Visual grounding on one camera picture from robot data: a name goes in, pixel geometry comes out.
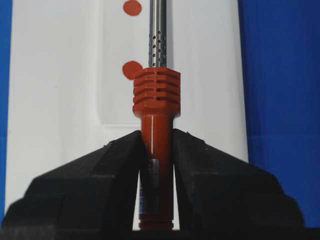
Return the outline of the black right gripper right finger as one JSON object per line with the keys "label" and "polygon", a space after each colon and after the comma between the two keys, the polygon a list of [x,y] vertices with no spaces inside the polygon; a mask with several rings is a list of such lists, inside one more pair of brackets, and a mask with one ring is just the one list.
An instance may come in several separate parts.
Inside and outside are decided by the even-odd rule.
{"label": "black right gripper right finger", "polygon": [[299,205],[273,174],[179,129],[172,151],[181,229],[304,227]]}

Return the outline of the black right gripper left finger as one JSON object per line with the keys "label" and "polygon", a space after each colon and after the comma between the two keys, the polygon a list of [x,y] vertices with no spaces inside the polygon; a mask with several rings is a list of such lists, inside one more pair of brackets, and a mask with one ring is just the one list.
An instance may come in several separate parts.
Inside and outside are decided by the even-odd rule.
{"label": "black right gripper left finger", "polygon": [[3,240],[128,240],[145,146],[134,131],[36,177],[10,205]]}

